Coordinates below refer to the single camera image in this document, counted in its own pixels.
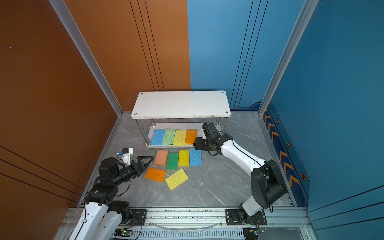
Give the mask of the blue sponge row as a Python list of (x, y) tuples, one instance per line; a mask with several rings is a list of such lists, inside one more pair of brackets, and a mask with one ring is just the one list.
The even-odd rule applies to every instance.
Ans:
[(152, 146), (162, 146), (163, 145), (163, 139), (164, 139), (165, 131), (166, 130), (159, 130), (159, 129), (154, 130), (153, 136), (151, 139), (151, 145)]
[(189, 149), (190, 167), (202, 165), (202, 152), (201, 150)]

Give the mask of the pale yellow sponge row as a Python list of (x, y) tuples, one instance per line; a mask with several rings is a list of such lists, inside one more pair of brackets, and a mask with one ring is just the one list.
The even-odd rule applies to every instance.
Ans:
[(176, 130), (173, 145), (184, 147), (186, 142), (187, 130)]

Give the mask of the pink sponge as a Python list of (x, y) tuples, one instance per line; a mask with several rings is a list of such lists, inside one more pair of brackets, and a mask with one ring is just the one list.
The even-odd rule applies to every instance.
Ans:
[(168, 154), (169, 151), (167, 150), (158, 150), (155, 157), (154, 165), (158, 167), (165, 167), (167, 165)]

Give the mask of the bright yellow sponge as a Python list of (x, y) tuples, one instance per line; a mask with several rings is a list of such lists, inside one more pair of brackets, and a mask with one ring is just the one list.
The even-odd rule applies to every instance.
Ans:
[(190, 151), (179, 150), (178, 167), (189, 167), (189, 166), (190, 166)]

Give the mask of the light green sponge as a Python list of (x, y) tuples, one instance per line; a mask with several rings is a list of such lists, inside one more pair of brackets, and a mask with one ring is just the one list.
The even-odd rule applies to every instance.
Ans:
[(163, 145), (173, 145), (175, 139), (176, 130), (175, 129), (165, 129), (164, 137), (162, 144)]

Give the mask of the dark green sponge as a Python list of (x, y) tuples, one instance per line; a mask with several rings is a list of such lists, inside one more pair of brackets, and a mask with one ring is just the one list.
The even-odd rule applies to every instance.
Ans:
[(169, 153), (167, 158), (167, 171), (175, 171), (178, 169), (179, 154), (178, 153)]

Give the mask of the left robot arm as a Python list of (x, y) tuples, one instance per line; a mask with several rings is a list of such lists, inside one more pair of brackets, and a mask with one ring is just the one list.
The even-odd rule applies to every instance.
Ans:
[(138, 156), (124, 166), (117, 158), (106, 158), (99, 166), (98, 181), (84, 198), (80, 219), (70, 236), (71, 240), (109, 240), (120, 224), (128, 225), (131, 233), (140, 227), (141, 236), (146, 210), (131, 210), (128, 202), (115, 201), (118, 186), (139, 178), (154, 161), (153, 156)]

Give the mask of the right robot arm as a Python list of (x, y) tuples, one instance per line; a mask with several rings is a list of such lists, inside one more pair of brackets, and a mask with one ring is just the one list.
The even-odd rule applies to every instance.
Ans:
[(263, 160), (240, 147), (234, 138), (217, 130), (214, 123), (204, 123), (205, 137), (197, 137), (196, 150), (216, 152), (236, 163), (251, 179), (251, 196), (239, 206), (239, 220), (244, 225), (253, 224), (264, 209), (273, 209), (273, 203), (288, 192), (278, 163)]

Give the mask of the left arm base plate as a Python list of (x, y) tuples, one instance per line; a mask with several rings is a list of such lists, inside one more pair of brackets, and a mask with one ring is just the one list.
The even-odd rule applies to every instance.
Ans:
[(143, 226), (147, 217), (146, 209), (130, 209), (122, 213), (121, 226)]

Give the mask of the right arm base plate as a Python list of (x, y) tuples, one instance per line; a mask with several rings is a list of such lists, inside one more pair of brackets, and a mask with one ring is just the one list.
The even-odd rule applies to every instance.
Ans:
[(268, 224), (264, 210), (249, 216), (244, 210), (226, 209), (225, 215), (228, 226), (266, 226)]

